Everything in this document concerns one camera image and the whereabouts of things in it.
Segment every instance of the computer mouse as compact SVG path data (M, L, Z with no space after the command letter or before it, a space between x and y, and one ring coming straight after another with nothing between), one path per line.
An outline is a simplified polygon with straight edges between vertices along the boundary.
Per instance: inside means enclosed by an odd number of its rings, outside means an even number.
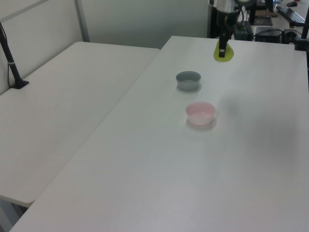
M297 6L297 2L296 1L289 2L286 4L286 6L288 7Z

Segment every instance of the desk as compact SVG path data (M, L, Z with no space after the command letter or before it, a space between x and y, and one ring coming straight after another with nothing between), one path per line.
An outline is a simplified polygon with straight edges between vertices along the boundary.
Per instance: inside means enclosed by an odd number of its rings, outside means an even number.
M306 53L230 41L219 63L216 43L173 36L11 232L309 228ZM176 88L186 70L198 91ZM208 127L186 122L195 101L216 107Z
M0 96L0 199L29 207L158 49L75 43Z
M293 0L283 0L283 2L279 4L279 6L286 7L286 4L291 1ZM296 13L298 13L300 16L302 16L304 19L306 19L308 7L309 7L309 0L301 0L297 2L297 6L291 7L291 9L295 11ZM255 34L257 27L273 27L273 28L279 28L281 30L290 29L289 21L287 21L279 13L278 13L278 17L272 17L271 20L272 20L273 26L252 26L253 33ZM302 28L303 27L296 27L296 30L302 33Z

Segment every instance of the black cable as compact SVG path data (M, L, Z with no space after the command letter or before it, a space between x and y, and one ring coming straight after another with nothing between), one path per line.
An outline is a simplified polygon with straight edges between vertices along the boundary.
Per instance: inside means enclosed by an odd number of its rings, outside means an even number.
M241 17L242 17L242 19L241 19L241 23L243 23L243 20L245 19L245 15L244 15L244 13L243 13L243 10L242 10L242 8L241 8Z
M298 34L301 35L301 33L299 31L297 31L297 30L293 30L293 29L285 29L285 30L283 30L283 32L287 32L287 31L295 31L295 32L297 32Z
M8 85L9 85L9 88L11 88L11 86L10 86L10 79L9 79L9 73L10 73L10 69L9 69L9 64L8 64Z
M3 34L4 34L6 42L8 42L8 39L7 39L6 34L5 34L5 30L4 30L1 22L0 22L0 28L1 28L2 32L3 32ZM9 66L9 63L8 63L8 85L9 85L9 88L11 88L9 77L10 77L10 66Z
M260 35L260 34L264 34L266 32L271 32L271 31L281 31L281 33L283 33L283 30L280 30L280 29L270 29L270 30L263 30L263 31L260 31L259 33L256 33L253 37L257 36L257 35Z
M5 34L5 30L4 30L4 28L3 28L2 24L1 24L1 22L0 22L0 28L1 28L2 32L3 32L3 34L4 34L4 37L5 37L6 42L8 42L8 39L7 39L6 34Z

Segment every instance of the yellow-green object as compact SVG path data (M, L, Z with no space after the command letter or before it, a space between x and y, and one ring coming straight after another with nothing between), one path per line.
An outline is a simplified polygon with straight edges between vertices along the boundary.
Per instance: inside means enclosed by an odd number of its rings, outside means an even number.
M225 57L219 57L219 41L217 43L216 49L214 50L213 57L218 62L230 61L234 56L234 51L228 43L226 44Z

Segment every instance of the wall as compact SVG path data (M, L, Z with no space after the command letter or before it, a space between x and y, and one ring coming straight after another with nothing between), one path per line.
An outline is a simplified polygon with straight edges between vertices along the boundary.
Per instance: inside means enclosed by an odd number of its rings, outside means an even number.
M2 25L22 78L82 41L74 0L48 0ZM7 61L0 49L0 94L7 89Z
M161 49L171 35L207 37L207 0L77 0L91 42Z

